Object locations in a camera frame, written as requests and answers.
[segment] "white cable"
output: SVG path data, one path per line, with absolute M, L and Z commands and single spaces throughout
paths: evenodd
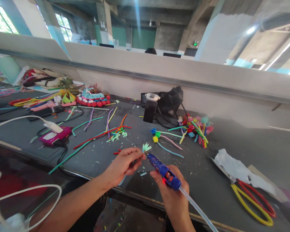
M 0 126 L 2 126 L 3 124 L 6 124 L 6 123 L 8 123 L 8 122 L 11 122 L 11 121 L 17 120 L 17 119 L 28 118 L 28 117 L 36 117 L 36 118 L 41 119 L 41 120 L 44 121 L 44 122 L 48 122 L 48 121 L 46 121 L 45 119 L 43 119 L 43 118 L 41 118 L 41 117 L 39 117 L 39 116 L 30 115 L 30 116 L 22 116 L 22 117 L 19 117 L 19 118 L 14 118 L 14 119 L 11 119 L 11 120 L 8 120 L 8 121 L 5 121 L 5 122 L 2 122 L 2 123 L 0 123 Z M 61 189 L 61 187 L 60 187 L 59 185 L 53 185 L 53 184 L 49 184 L 49 185 L 40 185 L 40 186 L 36 186 L 36 187 L 32 187 L 32 188 L 27 188 L 27 189 L 24 189 L 24 190 L 21 190 L 21 191 L 18 191 L 18 192 L 15 192 L 15 193 L 12 193 L 12 194 L 9 194 L 9 195 L 7 195 L 7 196 L 4 196 L 4 197 L 1 197 L 1 198 L 0 198 L 0 200 L 3 200 L 3 199 L 6 199 L 6 198 L 8 198 L 8 197 L 11 197 L 11 196 L 14 196 L 14 195 L 17 195 L 17 194 L 23 193 L 23 192 L 27 192 L 27 191 L 30 191 L 30 190 L 33 190 L 33 189 L 45 188 L 45 187 L 55 187 L 55 188 L 58 188 L 58 190 L 59 190 L 58 198 L 57 198 L 55 204 L 53 205 L 53 207 L 50 209 L 50 211 L 49 211 L 49 212 L 48 212 L 48 213 L 47 213 L 47 214 L 46 214 L 46 215 L 45 215 L 45 216 L 44 216 L 40 221 L 38 221 L 35 225 L 33 225 L 33 226 L 31 226 L 31 227 L 29 227 L 29 228 L 27 228 L 27 229 L 25 229 L 25 230 L 22 230 L 23 232 L 26 232 L 26 231 L 30 231 L 30 230 L 32 230 L 33 228 L 35 228 L 36 226 L 38 226 L 42 221 L 44 221 L 44 220 L 48 217 L 48 215 L 50 215 L 50 213 L 53 211 L 53 209 L 55 208 L 55 206 L 57 205 L 57 203 L 58 203 L 58 201 L 59 201 L 59 199 L 60 199 L 60 197 L 61 197 L 61 193 L 62 193 L 62 189 Z M 3 226 L 7 227 L 8 229 L 10 229 L 10 230 L 12 229 L 13 231 L 15 231 L 15 228 L 11 227 L 11 226 L 6 222 L 6 220 L 3 218 L 1 212 L 0 212 L 0 223 L 1 223 Z

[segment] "blue glue gun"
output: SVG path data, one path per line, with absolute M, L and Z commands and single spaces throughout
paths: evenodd
M 149 153 L 147 154 L 147 158 L 150 162 L 150 164 L 156 169 L 158 173 L 164 178 L 165 183 L 174 191 L 177 191 L 180 186 L 181 182 L 177 177 L 170 171 L 170 169 L 167 168 L 159 159 L 157 156 L 154 156 L 153 154 Z

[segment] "blue pom pom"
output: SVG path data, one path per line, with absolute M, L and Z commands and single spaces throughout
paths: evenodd
M 193 132 L 190 132 L 188 135 L 190 136 L 190 138 L 193 138 L 195 136 Z
M 150 130 L 150 132 L 151 132 L 152 135 L 154 135 L 157 132 L 157 130 L 155 128 L 153 128 L 153 129 Z

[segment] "workbench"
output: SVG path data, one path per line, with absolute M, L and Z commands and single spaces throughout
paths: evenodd
M 0 98 L 0 108 L 8 107 L 7 103 L 12 100 L 41 95 L 44 95 L 44 93 L 15 93 L 8 97 Z M 214 130 L 207 136 L 209 141 L 207 149 L 203 149 L 197 142 L 194 143 L 194 138 L 189 136 L 186 136 L 180 145 L 183 149 L 182 151 L 164 138 L 159 139 L 159 142 L 165 148 L 183 155 L 184 159 L 182 159 L 164 151 L 152 141 L 152 134 L 150 133 L 152 128 L 155 127 L 157 131 L 167 131 L 167 129 L 157 124 L 156 121 L 153 123 L 144 122 L 143 118 L 139 117 L 144 115 L 144 109 L 137 107 L 140 104 L 134 104 L 132 100 L 122 97 L 111 97 L 111 102 L 115 102 L 115 99 L 118 99 L 120 103 L 104 107 L 107 109 L 118 107 L 109 127 L 118 127 L 125 114 L 127 114 L 124 125 L 132 127 L 131 129 L 125 129 L 128 136 L 126 138 L 120 136 L 119 140 L 109 143 L 106 143 L 107 136 L 90 142 L 63 165 L 64 169 L 85 178 L 94 178 L 100 175 L 116 158 L 113 153 L 118 152 L 118 149 L 134 146 L 141 148 L 142 144 L 148 142 L 152 146 L 152 153 L 158 156 L 162 162 L 166 165 L 176 165 L 179 168 L 190 186 L 191 197 L 207 214 L 209 219 L 217 222 L 215 225 L 218 225 L 218 228 L 224 228 L 226 231 L 290 232 L 290 218 L 285 216 L 289 212 L 285 212 L 286 209 L 280 202 L 258 189 L 271 203 L 277 214 L 277 218 L 273 219 L 273 227 L 262 225 L 243 208 L 230 187 L 228 178 L 210 159 L 210 157 L 215 157 L 219 149 L 225 148 L 229 155 L 241 160 L 247 167 L 252 164 L 277 186 L 290 189 L 290 132 L 273 129 L 247 129 L 233 120 L 210 118 Z M 83 110 L 83 116 L 68 121 L 63 125 L 76 127 L 88 121 L 91 109 L 83 108 Z M 0 119 L 11 119 L 22 116 L 25 113 L 27 111 L 19 109 L 0 117 Z M 109 111 L 94 110 L 94 113 L 95 118 L 103 118 L 94 121 L 86 132 L 83 130 L 85 125 L 75 130 L 76 137 L 73 135 L 69 137 L 70 141 L 67 143 L 68 152 L 65 158 L 74 152 L 73 147 L 106 130 Z M 58 118 L 54 119 L 53 116 L 50 116 L 46 120 L 53 122 L 63 121 L 68 114 L 68 112 L 62 112 L 58 114 Z M 190 114 L 193 117 L 203 116 L 201 113 L 195 112 L 190 112 Z M 184 116 L 183 111 L 179 111 L 178 115 Z M 0 127 L 0 141 L 6 143 L 3 146 L 17 151 L 33 163 L 45 165 L 48 170 L 51 170 L 56 166 L 57 160 L 64 149 L 41 148 L 42 143 L 39 140 L 30 143 L 31 139 L 42 128 L 43 122 L 41 120 L 30 122 L 25 118 L 10 122 Z M 172 132 L 181 135 L 180 130 Z M 180 141 L 179 137 L 166 136 L 176 143 Z M 115 187 L 114 190 L 141 202 L 146 202 L 151 207 L 162 207 L 159 189 L 149 175 L 152 170 L 153 167 L 147 160 L 142 161 L 138 171 L 133 176 L 127 176 L 123 183 Z M 141 177 L 140 174 L 143 172 L 147 172 L 147 174 Z M 202 222 L 202 219 L 191 205 L 189 205 L 189 211 L 193 219 Z

